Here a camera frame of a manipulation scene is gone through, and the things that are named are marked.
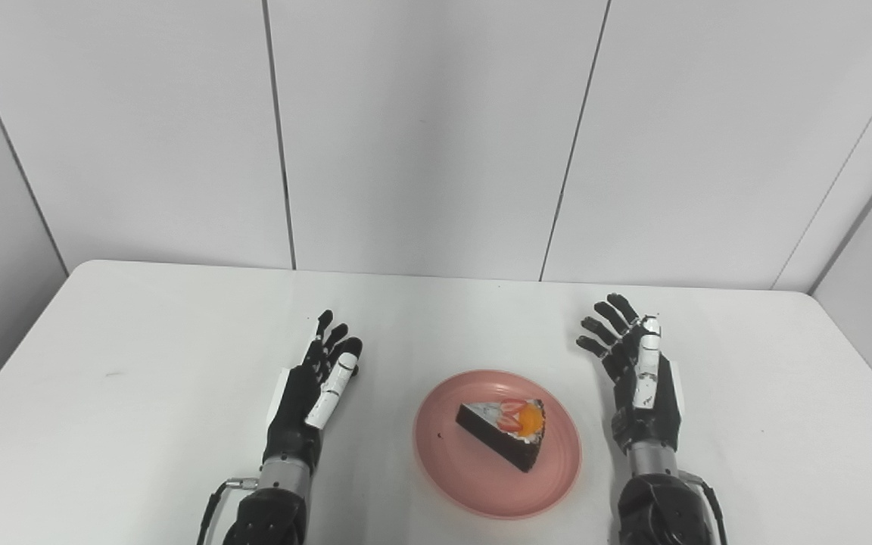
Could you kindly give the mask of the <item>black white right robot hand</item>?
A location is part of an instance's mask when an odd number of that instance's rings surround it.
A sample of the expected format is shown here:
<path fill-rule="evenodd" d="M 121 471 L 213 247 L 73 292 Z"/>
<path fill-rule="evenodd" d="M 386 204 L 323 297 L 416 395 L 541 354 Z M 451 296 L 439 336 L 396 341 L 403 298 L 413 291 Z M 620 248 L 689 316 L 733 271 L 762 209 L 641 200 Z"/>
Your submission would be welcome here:
<path fill-rule="evenodd" d="M 595 303 L 594 311 L 595 316 L 581 320 L 587 334 L 577 339 L 577 346 L 598 359 L 613 383 L 613 439 L 623 452 L 637 443 L 676 451 L 682 401 L 674 367 L 662 352 L 658 319 L 639 315 L 619 293 Z"/>

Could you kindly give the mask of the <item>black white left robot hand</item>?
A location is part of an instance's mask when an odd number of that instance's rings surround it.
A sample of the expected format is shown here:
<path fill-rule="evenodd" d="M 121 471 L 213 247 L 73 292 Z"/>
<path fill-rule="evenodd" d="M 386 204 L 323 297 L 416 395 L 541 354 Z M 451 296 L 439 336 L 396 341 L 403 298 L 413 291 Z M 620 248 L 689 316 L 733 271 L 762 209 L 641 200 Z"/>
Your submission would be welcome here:
<path fill-rule="evenodd" d="M 287 374 L 276 414 L 266 434 L 263 461 L 302 462 L 311 474 L 322 455 L 322 435 L 349 381 L 359 375 L 363 342 L 335 314 L 317 318 L 304 358 Z"/>

